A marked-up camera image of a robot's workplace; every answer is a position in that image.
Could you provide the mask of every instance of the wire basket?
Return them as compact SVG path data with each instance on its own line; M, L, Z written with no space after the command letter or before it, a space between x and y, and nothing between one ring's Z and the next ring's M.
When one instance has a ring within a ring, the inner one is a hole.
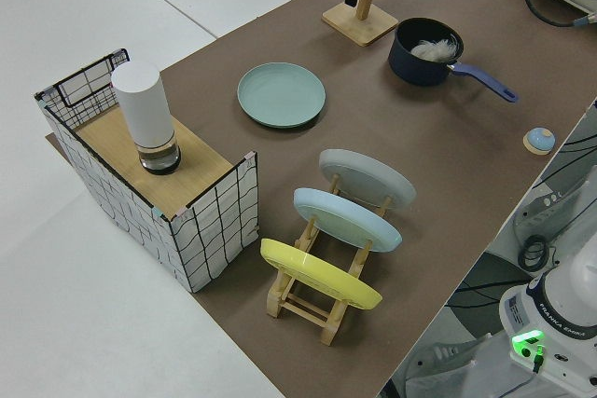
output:
M194 293L258 237L257 153L247 154L167 218L76 133L118 103L110 76L128 60L126 49L119 49L37 93L35 99L102 209Z

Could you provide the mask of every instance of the wooden base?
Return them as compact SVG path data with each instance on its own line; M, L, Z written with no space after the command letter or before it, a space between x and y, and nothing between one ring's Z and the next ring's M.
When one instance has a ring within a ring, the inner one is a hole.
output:
M346 4L338 4L329 9L323 14L322 20L361 47L375 42L398 25L398 19L375 5L370 6L368 15L363 20L356 17L355 8Z
M157 176L139 162L124 116L118 106L90 120L76 134L144 198L172 219L178 211L226 174L232 165L173 118L182 155L175 172Z

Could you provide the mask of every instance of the white canister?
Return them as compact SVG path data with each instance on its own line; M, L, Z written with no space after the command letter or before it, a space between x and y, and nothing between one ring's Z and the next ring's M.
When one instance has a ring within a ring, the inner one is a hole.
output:
M112 73L112 87L144 168L154 174L175 170L180 149L158 68L124 62Z

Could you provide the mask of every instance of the saucepan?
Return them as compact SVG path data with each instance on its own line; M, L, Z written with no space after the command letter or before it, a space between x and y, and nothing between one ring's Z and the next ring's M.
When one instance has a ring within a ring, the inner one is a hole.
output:
M446 61L429 61L414 56L411 51L422 42L449 42L455 46ZM396 27L394 43L388 61L394 73L418 86L435 86L449 74L472 76L504 100L515 103L518 95L478 67L458 62L465 45L462 38L448 25L428 18L401 21Z

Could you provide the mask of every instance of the green light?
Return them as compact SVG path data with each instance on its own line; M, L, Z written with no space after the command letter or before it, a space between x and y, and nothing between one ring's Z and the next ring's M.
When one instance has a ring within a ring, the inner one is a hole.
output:
M517 335L512 337L512 343L513 344L520 344L521 342L525 342L529 339L542 339L543 338L543 332L540 330L533 330L533 331L529 331L527 333L522 333L521 335Z
M526 347L527 345L532 345L536 342L538 342L539 340L541 340L543 337L545 337L545 335L543 334L542 331L540 330L532 330L529 331L527 333L522 333L521 335L516 335L514 337L512 337L512 346L514 347L514 351L516 351L518 354L524 356L522 349L528 349L528 347ZM541 352L543 351L543 347L542 346L538 346L537 348L537 353L541 354Z

